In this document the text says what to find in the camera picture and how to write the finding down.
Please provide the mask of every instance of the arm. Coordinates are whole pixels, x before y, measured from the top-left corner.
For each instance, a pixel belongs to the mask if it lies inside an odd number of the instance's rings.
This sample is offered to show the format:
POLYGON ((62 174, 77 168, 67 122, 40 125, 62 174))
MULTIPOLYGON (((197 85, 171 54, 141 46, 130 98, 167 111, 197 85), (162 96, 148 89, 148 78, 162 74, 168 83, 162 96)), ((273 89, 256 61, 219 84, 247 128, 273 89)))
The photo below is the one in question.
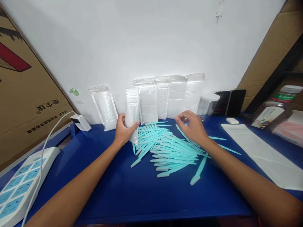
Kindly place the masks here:
POLYGON ((253 207, 255 212, 270 226, 301 226, 303 202, 276 186, 209 138, 201 119, 191 111, 175 118, 184 134, 203 147, 218 163, 223 172, 253 207), (189 122, 188 127, 182 122, 189 122))
POLYGON ((112 145, 41 207, 26 227, 73 226, 107 167, 140 124, 138 121, 128 129, 124 126, 124 120, 125 115, 120 114, 112 145))

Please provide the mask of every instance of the pink package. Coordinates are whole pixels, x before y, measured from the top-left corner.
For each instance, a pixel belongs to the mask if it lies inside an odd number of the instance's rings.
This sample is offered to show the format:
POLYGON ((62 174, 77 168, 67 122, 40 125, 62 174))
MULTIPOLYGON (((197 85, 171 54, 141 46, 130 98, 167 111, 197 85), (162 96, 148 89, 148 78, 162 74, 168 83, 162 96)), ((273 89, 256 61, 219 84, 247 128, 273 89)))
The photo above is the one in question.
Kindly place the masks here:
POLYGON ((275 127, 272 133, 303 148, 303 125, 284 121, 275 127))

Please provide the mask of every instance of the black phone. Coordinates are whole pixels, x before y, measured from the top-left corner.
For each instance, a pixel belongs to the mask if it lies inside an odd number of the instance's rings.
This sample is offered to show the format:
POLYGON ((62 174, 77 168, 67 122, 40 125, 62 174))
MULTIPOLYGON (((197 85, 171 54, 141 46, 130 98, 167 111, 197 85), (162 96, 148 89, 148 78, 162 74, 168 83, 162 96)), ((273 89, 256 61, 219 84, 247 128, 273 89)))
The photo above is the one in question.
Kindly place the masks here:
POLYGON ((232 90, 230 92, 225 117, 239 117, 243 101, 245 98, 246 90, 232 90))
POLYGON ((228 104, 228 99, 230 96, 230 91, 218 91, 215 93, 220 96, 220 99, 212 112, 213 116, 224 116, 226 112, 226 107, 228 104))

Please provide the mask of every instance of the white power strip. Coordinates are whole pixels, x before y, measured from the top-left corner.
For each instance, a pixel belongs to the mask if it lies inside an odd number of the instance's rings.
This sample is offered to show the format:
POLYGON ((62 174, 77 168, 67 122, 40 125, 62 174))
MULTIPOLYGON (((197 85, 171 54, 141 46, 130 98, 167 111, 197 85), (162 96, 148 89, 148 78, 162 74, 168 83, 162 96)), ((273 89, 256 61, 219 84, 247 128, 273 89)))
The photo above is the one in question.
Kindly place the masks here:
MULTIPOLYGON (((38 191, 59 152, 57 147, 44 150, 42 178, 38 191)), ((38 184, 41 154, 42 151, 39 151, 29 156, 0 192, 0 227, 12 227, 24 218, 38 184)))

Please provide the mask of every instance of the blue table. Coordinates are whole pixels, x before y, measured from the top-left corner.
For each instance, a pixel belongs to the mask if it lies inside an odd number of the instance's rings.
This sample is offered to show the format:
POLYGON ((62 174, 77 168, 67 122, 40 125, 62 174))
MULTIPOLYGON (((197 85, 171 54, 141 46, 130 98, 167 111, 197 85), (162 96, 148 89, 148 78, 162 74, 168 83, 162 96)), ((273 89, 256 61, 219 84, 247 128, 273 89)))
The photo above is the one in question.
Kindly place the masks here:
MULTIPOLYGON (((175 121, 168 121, 172 125, 168 128, 182 138, 176 130, 175 121)), ((242 154, 232 153, 235 157, 267 177, 220 126, 224 123, 224 117, 212 117, 204 126, 210 136, 227 139, 218 141, 220 144, 242 154)), ((303 168, 303 149, 268 131, 250 129, 303 168)), ((103 125, 92 125, 89 132, 79 132, 55 159, 28 218, 106 150, 114 136, 115 131, 104 132, 103 125)), ((167 178, 157 178, 158 172, 150 162, 152 154, 148 153, 138 165, 130 168, 136 159, 132 144, 128 142, 108 167, 76 225, 254 215, 250 205, 214 160, 206 162, 201 179, 191 186, 190 180, 198 167, 196 165, 187 166, 167 178)), ((303 200, 303 192, 289 192, 303 200)))

